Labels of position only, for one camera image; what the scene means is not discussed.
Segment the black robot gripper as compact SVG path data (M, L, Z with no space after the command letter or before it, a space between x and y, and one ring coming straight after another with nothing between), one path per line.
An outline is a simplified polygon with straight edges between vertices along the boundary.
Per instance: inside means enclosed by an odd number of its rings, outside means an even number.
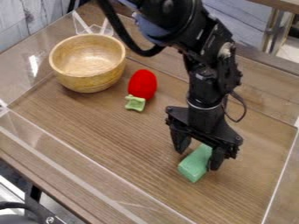
M236 158L242 137L229 127L220 109L168 106L165 113L172 145L178 154L184 153L192 139L196 139L213 149L209 157L212 171L220 168L225 158Z

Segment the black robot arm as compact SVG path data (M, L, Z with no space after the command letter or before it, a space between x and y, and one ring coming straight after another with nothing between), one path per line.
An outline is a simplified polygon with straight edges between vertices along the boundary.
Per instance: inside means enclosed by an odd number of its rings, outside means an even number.
M226 26L201 0L117 0L134 13L134 23L153 44L142 49L128 34L109 0L96 0L117 36L132 52L152 57L172 47L182 57L189 77L188 106L165 108L173 148L182 153L193 139L210 147L206 168L216 171L233 158L242 138L226 120L228 97L241 84L236 45Z

